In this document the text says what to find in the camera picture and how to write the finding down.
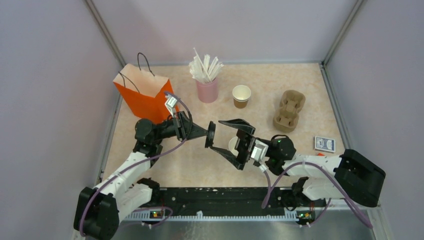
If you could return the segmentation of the black plastic cup lid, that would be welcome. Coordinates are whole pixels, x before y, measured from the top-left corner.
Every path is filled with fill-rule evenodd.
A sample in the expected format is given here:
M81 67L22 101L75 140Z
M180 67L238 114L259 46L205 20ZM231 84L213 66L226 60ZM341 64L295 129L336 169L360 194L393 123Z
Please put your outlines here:
M216 131L216 124L213 121L209 122L208 129L207 129L207 136L205 139L205 148L210 148L214 144L214 137L215 137L215 131Z

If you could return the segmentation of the orange paper bag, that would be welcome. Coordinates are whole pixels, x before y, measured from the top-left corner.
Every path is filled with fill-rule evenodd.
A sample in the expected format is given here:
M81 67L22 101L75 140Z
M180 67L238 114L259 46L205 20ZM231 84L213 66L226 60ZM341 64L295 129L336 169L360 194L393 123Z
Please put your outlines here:
M158 124L170 115L165 106L165 92L174 91L168 77L128 63L118 72L113 84L136 117Z

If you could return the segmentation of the brown paper coffee cup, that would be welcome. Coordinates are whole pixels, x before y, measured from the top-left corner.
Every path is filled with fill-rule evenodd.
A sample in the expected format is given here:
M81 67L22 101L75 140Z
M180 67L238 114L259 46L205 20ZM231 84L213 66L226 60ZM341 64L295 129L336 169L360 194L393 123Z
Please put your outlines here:
M228 143L228 150L235 156L238 155L238 151L236 150L236 143L238 142L238 137L233 137Z

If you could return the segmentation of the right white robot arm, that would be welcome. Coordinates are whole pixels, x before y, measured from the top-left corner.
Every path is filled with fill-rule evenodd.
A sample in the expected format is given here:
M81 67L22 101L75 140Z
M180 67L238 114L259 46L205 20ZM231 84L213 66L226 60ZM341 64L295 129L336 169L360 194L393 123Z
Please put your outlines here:
M297 205L307 206L311 201L329 198L369 208L378 205L386 173L358 151L346 149L343 154L333 156L298 154L287 135L277 134L271 139L256 137L255 127L240 118L221 120L220 124L237 130L234 146L237 153L214 146L216 124L213 122L208 127L205 147L237 170L243 170L252 160L255 166L279 179L298 176L298 183L292 186Z

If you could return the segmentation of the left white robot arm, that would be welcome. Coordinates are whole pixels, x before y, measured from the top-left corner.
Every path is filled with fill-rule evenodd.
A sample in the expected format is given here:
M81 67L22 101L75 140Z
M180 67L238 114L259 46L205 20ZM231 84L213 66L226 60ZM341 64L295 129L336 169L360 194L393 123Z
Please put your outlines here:
M190 112L178 111L161 123L142 118L135 124L136 143L123 164L104 182L85 187L79 194L73 227L83 237L110 240L120 223L146 204L160 202L158 183L139 176L149 170L160 157L181 147L186 141L206 138L206 147L213 144L216 124L210 121L205 129L193 122Z

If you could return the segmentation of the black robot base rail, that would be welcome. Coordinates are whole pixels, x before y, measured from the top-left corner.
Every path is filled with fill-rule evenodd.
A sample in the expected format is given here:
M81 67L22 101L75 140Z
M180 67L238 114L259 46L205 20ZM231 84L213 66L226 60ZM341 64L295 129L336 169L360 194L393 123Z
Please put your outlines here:
M289 210L325 207L324 199L312 201L289 187L275 187L265 208L262 202L267 187L168 187L153 191L148 207L169 207L174 217L194 216L201 211L206 217L282 216Z

